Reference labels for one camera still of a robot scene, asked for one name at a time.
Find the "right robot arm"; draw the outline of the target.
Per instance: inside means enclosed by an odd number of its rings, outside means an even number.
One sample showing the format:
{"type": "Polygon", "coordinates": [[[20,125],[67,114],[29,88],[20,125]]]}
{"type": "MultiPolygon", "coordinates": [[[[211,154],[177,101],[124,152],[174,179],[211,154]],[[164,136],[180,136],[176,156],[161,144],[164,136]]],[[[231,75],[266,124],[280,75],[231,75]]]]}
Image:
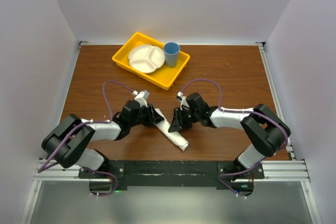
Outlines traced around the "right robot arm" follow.
{"type": "Polygon", "coordinates": [[[265,104],[249,109],[226,109],[209,106],[197,92],[188,96],[179,92],[176,98],[180,107],[174,109],[169,132],[188,130],[195,123],[245,132],[250,145],[226,169],[228,176],[246,178],[266,157],[274,156],[288,145],[290,128],[265,104]]]}

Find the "white cloth napkin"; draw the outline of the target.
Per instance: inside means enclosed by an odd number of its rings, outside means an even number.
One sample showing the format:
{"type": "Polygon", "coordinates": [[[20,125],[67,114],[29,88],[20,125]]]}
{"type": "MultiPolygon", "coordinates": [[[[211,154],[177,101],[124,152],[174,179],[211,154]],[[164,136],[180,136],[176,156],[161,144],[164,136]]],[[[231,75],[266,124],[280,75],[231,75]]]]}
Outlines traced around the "white cloth napkin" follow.
{"type": "Polygon", "coordinates": [[[163,115],[160,109],[155,111],[163,118],[163,121],[157,123],[155,126],[178,148],[185,151],[188,148],[188,141],[179,132],[169,132],[171,124],[163,115]]]}

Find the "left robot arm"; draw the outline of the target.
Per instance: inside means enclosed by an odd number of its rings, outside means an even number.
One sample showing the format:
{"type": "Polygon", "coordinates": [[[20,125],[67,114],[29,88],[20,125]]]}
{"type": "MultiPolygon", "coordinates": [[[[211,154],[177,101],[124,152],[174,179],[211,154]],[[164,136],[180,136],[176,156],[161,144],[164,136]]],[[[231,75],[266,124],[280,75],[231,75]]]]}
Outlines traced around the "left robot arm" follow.
{"type": "Polygon", "coordinates": [[[106,121],[84,120],[70,114],[44,138],[41,147],[49,157],[38,172],[51,168],[50,161],[54,159],[63,168],[84,166],[97,178],[103,178],[108,174],[109,165],[102,154],[87,148],[90,141],[121,140],[134,126],[153,126],[162,121],[164,117],[152,104],[141,105],[136,100],[129,100],[120,112],[106,121]]]}

